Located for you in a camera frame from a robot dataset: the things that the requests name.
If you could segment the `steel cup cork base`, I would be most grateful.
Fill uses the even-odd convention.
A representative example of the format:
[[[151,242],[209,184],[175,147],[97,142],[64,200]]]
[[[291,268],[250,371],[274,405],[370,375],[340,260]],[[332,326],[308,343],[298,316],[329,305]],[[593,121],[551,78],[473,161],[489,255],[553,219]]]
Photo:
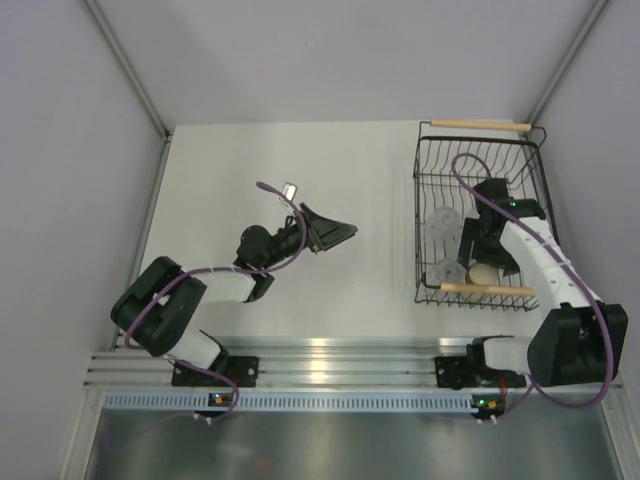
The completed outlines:
[[[465,275],[465,282],[472,285],[498,285],[500,281],[499,270],[490,265],[476,263],[471,266]]]

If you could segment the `clear plastic cup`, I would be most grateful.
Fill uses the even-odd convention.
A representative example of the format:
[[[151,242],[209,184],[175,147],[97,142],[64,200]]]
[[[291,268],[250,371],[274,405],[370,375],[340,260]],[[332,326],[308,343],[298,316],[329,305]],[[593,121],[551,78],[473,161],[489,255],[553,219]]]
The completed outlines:
[[[428,240],[447,243],[459,236],[461,228],[460,214],[451,207],[442,206],[429,215],[424,225],[424,233]]]
[[[439,286],[442,283],[464,283],[467,269],[457,260],[445,258],[427,269],[426,283]]]

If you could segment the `black wire dish rack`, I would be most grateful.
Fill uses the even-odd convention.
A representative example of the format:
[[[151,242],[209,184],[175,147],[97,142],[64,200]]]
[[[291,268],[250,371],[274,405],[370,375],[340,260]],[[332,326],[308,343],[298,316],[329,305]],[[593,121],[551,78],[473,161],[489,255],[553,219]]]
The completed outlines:
[[[423,121],[413,163],[415,301],[545,311],[588,305],[558,245],[541,127]]]

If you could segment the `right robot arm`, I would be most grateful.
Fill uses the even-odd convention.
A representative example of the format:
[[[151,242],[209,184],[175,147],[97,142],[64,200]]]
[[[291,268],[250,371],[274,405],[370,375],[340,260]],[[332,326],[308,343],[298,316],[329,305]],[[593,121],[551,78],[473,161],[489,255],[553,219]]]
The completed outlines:
[[[520,336],[485,337],[468,346],[470,379],[487,386],[512,371],[541,387],[613,380],[628,326],[623,307],[604,303],[584,284],[536,200],[512,197],[503,178],[488,178],[471,191],[477,215],[464,222],[459,263],[521,275],[540,314]]]

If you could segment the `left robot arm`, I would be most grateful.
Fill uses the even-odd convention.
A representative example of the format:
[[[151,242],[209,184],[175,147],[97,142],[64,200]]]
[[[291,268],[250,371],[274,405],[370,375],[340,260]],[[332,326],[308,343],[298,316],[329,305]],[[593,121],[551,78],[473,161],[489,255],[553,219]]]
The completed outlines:
[[[327,251],[357,232],[300,204],[274,234],[259,225],[246,228],[232,266],[204,268],[202,279],[169,257],[156,258],[115,302],[110,318],[151,356],[187,362],[204,384],[218,385],[227,376],[228,353],[212,336],[189,329],[200,304],[255,302],[273,284],[273,272],[302,249]]]

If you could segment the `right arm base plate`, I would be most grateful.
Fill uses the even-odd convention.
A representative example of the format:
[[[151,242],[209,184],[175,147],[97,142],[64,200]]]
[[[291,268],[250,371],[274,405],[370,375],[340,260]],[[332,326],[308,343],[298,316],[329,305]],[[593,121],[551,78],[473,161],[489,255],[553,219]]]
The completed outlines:
[[[437,386],[441,389],[495,387],[495,377],[464,356],[440,356],[434,359]]]

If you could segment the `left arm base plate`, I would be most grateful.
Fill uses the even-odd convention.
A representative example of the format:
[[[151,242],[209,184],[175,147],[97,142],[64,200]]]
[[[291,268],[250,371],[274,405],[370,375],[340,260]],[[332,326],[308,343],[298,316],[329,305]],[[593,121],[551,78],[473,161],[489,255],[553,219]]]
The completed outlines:
[[[212,368],[231,380],[237,387],[253,388],[257,384],[259,358],[256,356],[226,356]],[[194,371],[184,366],[174,366],[171,378],[174,387],[225,387],[226,383],[210,375]]]

